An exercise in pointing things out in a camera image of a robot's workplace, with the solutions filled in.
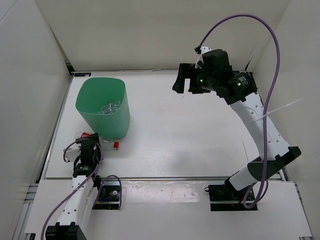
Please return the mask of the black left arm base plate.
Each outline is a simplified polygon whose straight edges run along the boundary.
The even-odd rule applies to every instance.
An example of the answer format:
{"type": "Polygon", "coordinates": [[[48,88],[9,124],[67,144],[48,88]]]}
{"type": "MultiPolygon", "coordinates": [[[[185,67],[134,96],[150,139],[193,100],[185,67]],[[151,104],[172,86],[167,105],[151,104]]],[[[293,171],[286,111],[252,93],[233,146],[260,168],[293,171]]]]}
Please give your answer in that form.
{"type": "Polygon", "coordinates": [[[100,185],[98,198],[93,210],[120,210],[122,206],[122,184],[117,180],[106,181],[100,185]]]}

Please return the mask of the clear bottle blue cap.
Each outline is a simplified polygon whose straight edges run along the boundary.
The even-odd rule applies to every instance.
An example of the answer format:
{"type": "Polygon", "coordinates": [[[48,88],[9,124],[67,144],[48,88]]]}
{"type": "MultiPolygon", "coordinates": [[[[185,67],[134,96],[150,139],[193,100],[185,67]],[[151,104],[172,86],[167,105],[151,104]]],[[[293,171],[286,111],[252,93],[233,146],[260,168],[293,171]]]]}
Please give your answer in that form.
{"type": "Polygon", "coordinates": [[[111,113],[112,114],[116,113],[120,109],[121,105],[122,105],[122,102],[120,100],[115,101],[115,102],[111,102],[110,103],[111,113]]]}

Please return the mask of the clear bottle blue white label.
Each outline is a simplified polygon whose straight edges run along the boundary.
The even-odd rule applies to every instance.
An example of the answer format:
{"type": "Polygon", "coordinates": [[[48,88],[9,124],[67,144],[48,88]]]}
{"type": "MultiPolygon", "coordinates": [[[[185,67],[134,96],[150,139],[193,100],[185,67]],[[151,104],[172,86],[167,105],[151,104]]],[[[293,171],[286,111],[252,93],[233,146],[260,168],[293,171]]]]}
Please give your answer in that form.
{"type": "Polygon", "coordinates": [[[102,106],[99,114],[104,114],[104,115],[112,114],[111,113],[111,104],[109,103],[107,105],[102,106]]]}

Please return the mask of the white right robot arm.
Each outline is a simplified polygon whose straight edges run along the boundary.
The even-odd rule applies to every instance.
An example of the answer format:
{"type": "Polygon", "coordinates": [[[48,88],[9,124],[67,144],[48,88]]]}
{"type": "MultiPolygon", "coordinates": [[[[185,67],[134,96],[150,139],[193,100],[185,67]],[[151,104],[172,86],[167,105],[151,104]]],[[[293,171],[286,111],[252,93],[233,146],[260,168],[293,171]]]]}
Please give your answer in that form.
{"type": "Polygon", "coordinates": [[[215,92],[224,99],[258,149],[256,159],[224,182],[224,193],[230,200],[238,199],[250,185],[262,177],[270,178],[302,154],[299,147],[290,146],[281,136],[270,117],[264,116],[255,81],[247,72],[232,69],[226,51],[203,47],[197,63],[180,63],[173,91],[182,94],[186,79],[190,80],[188,90],[192,94],[215,92]]]}

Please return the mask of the clear bottle red label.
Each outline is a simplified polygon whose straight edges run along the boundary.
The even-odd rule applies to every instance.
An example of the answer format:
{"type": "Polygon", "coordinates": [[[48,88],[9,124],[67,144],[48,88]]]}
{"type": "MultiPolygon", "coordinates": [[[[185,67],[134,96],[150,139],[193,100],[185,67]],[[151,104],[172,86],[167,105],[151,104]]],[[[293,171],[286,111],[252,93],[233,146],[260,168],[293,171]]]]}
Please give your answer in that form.
{"type": "MultiPolygon", "coordinates": [[[[75,138],[85,138],[93,135],[90,132],[77,132],[75,134],[75,138]]],[[[120,142],[119,141],[114,141],[114,140],[104,140],[101,136],[99,137],[101,149],[103,151],[111,151],[111,150],[118,150],[120,147],[120,142]]]]}

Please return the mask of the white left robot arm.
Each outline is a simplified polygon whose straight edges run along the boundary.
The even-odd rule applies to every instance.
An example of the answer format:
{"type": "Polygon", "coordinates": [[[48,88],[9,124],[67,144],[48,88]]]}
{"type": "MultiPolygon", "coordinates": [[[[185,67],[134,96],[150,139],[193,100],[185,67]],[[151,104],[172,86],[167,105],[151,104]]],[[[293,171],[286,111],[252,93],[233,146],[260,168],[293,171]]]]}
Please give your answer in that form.
{"type": "Polygon", "coordinates": [[[63,150],[63,160],[73,163],[70,193],[45,220],[42,240],[85,240],[85,228],[95,200],[105,194],[98,171],[103,156],[98,133],[83,135],[63,150]]]}

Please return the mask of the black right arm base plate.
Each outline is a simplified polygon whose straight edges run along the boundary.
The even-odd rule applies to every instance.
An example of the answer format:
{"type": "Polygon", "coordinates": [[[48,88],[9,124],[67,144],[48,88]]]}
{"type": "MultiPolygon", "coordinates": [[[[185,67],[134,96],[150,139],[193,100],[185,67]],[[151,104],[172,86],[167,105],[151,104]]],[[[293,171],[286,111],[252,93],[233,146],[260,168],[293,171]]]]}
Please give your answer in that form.
{"type": "Polygon", "coordinates": [[[255,205],[252,208],[245,208],[243,205],[244,193],[233,194],[224,184],[208,185],[204,191],[209,194],[210,210],[212,212],[238,212],[257,211],[255,205]]]}

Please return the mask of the clear Pepsi bottle black cap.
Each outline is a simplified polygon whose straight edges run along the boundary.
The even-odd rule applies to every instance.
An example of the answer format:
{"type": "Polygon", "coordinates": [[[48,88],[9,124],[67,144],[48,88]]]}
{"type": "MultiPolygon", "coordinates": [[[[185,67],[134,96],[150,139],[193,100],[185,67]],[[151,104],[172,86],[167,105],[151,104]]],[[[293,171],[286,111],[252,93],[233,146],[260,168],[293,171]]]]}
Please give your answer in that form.
{"type": "Polygon", "coordinates": [[[110,102],[107,105],[101,107],[100,114],[109,115],[116,113],[121,107],[121,102],[110,102]]]}

